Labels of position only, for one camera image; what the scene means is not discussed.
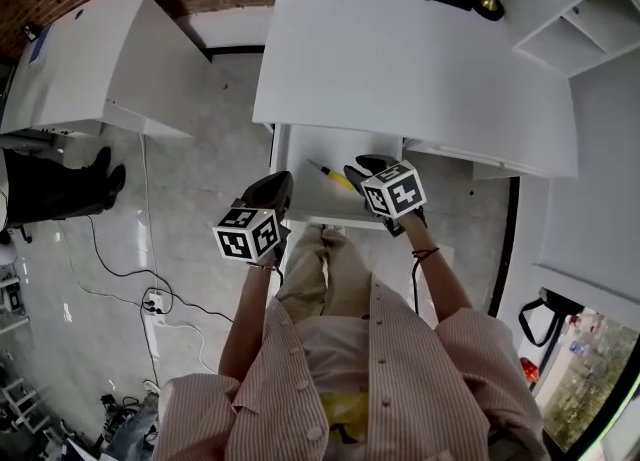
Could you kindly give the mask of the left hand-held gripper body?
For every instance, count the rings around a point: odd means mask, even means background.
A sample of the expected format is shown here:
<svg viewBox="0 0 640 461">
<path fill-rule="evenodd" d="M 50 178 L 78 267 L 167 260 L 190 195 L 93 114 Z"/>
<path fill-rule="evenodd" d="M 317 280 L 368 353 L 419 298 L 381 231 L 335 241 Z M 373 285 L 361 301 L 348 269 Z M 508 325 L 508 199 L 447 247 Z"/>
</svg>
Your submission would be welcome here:
<svg viewBox="0 0 640 461">
<path fill-rule="evenodd" d="M 221 256 L 227 260 L 261 264 L 273 255 L 280 264 L 290 229 L 282 225 L 290 202 L 273 208 L 256 207 L 234 201 L 212 231 Z"/>
</svg>

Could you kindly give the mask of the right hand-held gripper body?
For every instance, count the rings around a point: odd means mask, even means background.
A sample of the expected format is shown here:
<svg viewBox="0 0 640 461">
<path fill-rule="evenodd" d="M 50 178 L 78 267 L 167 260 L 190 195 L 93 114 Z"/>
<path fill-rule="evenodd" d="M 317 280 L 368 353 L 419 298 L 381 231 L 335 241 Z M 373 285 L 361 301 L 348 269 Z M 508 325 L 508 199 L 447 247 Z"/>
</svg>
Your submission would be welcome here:
<svg viewBox="0 0 640 461">
<path fill-rule="evenodd" d="M 372 175 L 362 183 L 367 208 L 382 219 L 393 237 L 404 232 L 399 220 L 414 213 L 426 223 L 423 205 L 427 199 L 417 169 L 407 160 L 398 161 L 385 171 Z"/>
</svg>

